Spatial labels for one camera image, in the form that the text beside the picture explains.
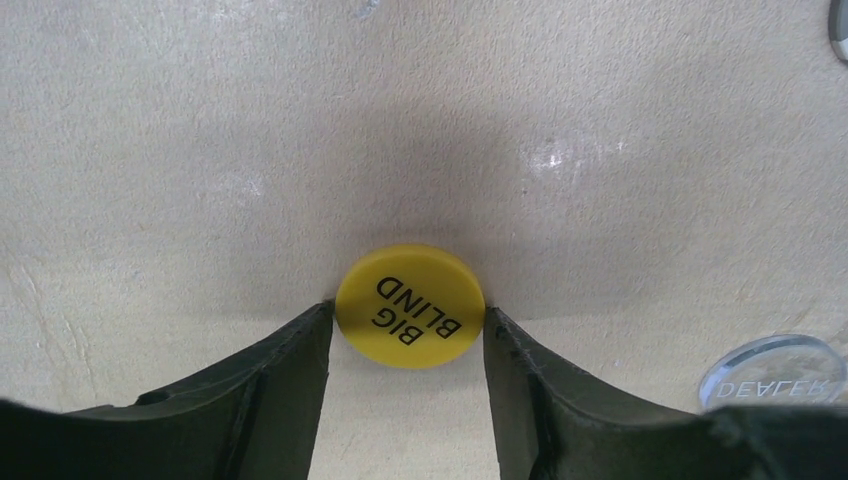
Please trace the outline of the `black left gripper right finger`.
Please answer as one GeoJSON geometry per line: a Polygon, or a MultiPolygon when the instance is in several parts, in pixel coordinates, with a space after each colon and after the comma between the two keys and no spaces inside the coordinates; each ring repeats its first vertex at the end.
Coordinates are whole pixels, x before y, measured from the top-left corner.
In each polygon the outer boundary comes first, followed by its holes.
{"type": "Polygon", "coordinates": [[[691,414],[620,390],[500,309],[483,329],[504,479],[843,479],[847,411],[731,406],[691,414]]]}

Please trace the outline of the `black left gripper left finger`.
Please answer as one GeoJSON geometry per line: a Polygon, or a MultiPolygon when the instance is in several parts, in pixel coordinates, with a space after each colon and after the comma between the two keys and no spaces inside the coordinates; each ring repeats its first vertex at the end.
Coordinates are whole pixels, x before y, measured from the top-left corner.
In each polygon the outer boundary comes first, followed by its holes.
{"type": "Polygon", "coordinates": [[[1,403],[5,479],[305,479],[329,373],[333,305],[128,406],[1,403]]]}

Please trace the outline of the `yellow big blind button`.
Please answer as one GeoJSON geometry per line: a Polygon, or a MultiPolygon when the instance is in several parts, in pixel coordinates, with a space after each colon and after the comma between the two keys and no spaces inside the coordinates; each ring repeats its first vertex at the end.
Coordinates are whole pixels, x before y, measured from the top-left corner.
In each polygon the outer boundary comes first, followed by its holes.
{"type": "Polygon", "coordinates": [[[363,256],[342,279],[334,316],[366,358],[393,368],[427,369],[463,355],[484,325],[481,285],[458,257],[422,244],[363,256]]]}

